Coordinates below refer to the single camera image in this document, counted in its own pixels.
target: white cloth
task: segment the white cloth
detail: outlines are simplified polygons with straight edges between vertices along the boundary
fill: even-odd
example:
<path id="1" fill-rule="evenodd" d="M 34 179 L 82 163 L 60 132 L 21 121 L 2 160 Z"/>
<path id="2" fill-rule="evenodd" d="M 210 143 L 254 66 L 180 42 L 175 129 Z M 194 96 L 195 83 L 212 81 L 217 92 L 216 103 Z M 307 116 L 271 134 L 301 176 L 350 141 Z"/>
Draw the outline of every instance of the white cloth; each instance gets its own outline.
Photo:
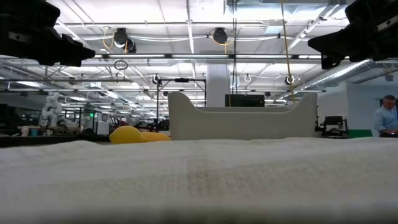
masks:
<path id="1" fill-rule="evenodd" d="M 233 220 L 238 214 L 286 218 L 292 211 L 366 218 L 398 207 L 397 170 L 398 140 L 379 138 L 78 141 L 0 149 L 0 223 L 162 220 L 165 211 L 187 220 L 223 212 Z"/>

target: white column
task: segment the white column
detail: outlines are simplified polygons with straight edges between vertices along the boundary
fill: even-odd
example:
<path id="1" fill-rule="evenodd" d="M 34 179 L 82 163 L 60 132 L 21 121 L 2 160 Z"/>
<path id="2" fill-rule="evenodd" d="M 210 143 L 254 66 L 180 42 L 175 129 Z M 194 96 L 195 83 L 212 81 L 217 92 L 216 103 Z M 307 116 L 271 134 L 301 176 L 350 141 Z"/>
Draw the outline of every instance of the white column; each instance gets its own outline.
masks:
<path id="1" fill-rule="evenodd" d="M 229 67 L 207 65 L 207 106 L 225 107 L 225 94 L 229 94 Z"/>

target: person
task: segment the person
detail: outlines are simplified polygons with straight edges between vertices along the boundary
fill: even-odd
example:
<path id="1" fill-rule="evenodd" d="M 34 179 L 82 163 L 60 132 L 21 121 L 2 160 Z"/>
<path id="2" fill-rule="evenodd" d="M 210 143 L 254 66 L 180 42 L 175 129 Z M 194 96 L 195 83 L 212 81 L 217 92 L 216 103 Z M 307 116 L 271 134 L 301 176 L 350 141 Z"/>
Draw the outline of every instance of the person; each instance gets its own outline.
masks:
<path id="1" fill-rule="evenodd" d="M 373 128 L 380 133 L 380 137 L 398 134 L 398 114 L 394 96 L 387 95 L 383 98 L 382 106 L 374 112 Z"/>

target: black monitor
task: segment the black monitor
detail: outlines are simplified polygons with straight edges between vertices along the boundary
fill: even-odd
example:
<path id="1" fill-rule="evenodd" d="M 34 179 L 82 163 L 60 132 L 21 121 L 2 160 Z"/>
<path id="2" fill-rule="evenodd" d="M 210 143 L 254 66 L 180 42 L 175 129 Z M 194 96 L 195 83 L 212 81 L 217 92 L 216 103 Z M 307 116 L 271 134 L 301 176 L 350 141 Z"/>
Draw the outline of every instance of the black monitor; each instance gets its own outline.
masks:
<path id="1" fill-rule="evenodd" d="M 265 107 L 264 95 L 225 95 L 225 106 L 237 107 Z"/>

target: yellow bowl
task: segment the yellow bowl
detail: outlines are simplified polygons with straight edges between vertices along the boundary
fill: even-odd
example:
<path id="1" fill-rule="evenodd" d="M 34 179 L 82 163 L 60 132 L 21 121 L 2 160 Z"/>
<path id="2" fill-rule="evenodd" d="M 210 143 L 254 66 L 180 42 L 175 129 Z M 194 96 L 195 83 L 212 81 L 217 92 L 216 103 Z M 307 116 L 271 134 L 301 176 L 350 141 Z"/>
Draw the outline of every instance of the yellow bowl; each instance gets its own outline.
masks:
<path id="1" fill-rule="evenodd" d="M 154 142 L 154 141 L 169 141 L 171 140 L 170 137 L 168 137 L 165 134 L 160 134 L 160 133 L 148 133 L 148 132 L 143 132 L 141 135 L 148 141 L 148 142 Z"/>
<path id="2" fill-rule="evenodd" d="M 118 127 L 109 136 L 112 144 L 130 144 L 130 143 L 144 143 L 147 139 L 132 126 L 121 126 Z"/>

